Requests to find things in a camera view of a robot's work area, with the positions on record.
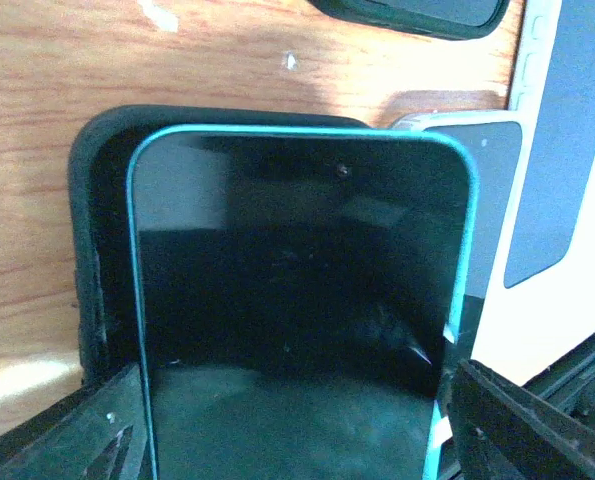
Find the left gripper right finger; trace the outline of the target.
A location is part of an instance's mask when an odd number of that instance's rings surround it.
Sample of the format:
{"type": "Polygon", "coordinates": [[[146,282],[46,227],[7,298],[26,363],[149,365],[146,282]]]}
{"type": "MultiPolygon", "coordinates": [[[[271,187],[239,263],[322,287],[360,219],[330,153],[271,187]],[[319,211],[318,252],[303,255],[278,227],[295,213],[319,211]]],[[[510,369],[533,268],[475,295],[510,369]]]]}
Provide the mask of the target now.
{"type": "Polygon", "coordinates": [[[595,431],[474,360],[451,383],[466,479],[595,479],[595,431]]]}

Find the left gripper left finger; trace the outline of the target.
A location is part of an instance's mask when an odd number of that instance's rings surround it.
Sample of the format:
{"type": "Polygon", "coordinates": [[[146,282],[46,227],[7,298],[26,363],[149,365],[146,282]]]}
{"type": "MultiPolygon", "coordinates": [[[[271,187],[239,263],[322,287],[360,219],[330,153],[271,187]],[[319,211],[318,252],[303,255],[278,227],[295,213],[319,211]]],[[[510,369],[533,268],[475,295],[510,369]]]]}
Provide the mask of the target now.
{"type": "Polygon", "coordinates": [[[0,436],[0,479],[143,479],[140,368],[82,387],[0,436]]]}

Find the lilac phone case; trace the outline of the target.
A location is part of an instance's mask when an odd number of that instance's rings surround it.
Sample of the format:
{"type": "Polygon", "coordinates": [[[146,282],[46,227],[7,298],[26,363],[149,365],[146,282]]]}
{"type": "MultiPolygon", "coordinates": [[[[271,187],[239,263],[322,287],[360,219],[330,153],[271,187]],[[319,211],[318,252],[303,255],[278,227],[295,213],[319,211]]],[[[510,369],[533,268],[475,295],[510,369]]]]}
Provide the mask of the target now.
{"type": "Polygon", "coordinates": [[[595,1],[530,1],[509,97],[528,127],[472,355],[524,384],[595,333],[595,1]]]}

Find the black phone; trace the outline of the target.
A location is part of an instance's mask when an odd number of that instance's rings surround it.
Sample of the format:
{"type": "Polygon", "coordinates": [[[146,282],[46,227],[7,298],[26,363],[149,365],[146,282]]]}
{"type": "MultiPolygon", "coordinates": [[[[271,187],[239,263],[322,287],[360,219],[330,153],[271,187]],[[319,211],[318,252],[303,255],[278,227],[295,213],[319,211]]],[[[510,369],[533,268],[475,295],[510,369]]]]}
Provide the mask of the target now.
{"type": "Polygon", "coordinates": [[[438,133],[176,125],[126,177],[157,479],[433,479],[479,182],[438,133]]]}
{"type": "Polygon", "coordinates": [[[148,136],[179,124],[364,125],[333,115],[170,105],[123,105],[86,123],[72,144],[67,173],[84,385],[103,382],[139,359],[127,169],[148,136]]]}
{"type": "Polygon", "coordinates": [[[515,121],[439,125],[432,132],[450,136],[470,153],[479,175],[465,293],[486,296],[522,147],[522,129],[515,121]]]}
{"type": "Polygon", "coordinates": [[[595,157],[595,1],[527,2],[510,106],[532,140],[506,287],[560,261],[571,243],[595,157]]]}
{"type": "Polygon", "coordinates": [[[376,0],[368,4],[385,7],[392,14],[417,14],[466,26],[484,25],[506,9],[497,0],[376,0]]]}

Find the clear magsafe phone case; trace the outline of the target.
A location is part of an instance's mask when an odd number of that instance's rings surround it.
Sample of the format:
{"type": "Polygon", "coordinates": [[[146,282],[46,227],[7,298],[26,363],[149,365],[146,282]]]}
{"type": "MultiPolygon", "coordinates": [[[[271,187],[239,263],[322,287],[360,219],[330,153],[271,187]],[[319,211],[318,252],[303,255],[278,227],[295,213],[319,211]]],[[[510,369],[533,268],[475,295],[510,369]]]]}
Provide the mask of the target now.
{"type": "Polygon", "coordinates": [[[503,284],[521,183],[532,140],[514,111],[481,110],[405,115],[391,127],[449,136],[469,152],[479,175],[478,204],[459,334],[475,339],[489,292],[503,284]]]}

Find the black phone case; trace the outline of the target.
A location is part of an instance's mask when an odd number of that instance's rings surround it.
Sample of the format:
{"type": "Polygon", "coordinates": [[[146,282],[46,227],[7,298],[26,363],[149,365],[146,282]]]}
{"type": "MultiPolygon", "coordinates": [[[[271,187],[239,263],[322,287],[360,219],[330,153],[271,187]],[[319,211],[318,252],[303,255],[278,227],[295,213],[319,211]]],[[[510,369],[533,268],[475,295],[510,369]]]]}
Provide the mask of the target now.
{"type": "Polygon", "coordinates": [[[489,35],[508,0],[312,0],[322,13],[346,22],[432,38],[462,41],[489,35]]]}

